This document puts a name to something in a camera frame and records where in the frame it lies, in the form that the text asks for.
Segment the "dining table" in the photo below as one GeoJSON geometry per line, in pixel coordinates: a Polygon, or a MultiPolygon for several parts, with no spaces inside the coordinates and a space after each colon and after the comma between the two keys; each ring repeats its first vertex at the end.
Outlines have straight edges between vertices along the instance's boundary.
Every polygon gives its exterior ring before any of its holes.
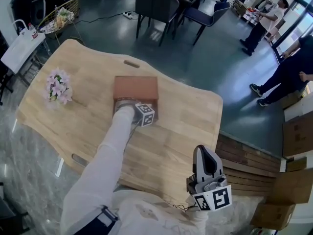
{"type": "Polygon", "coordinates": [[[96,51],[66,40],[47,60],[27,89],[16,117],[38,132],[65,163],[79,173],[90,162],[112,123],[116,76],[155,76],[158,120],[137,127],[124,153],[119,183],[156,194],[170,204],[189,196],[186,178],[193,174],[193,153],[203,144],[215,151],[223,100],[159,72],[137,58],[96,51]],[[48,107],[46,79],[59,68],[70,75],[72,101],[48,107]]]}

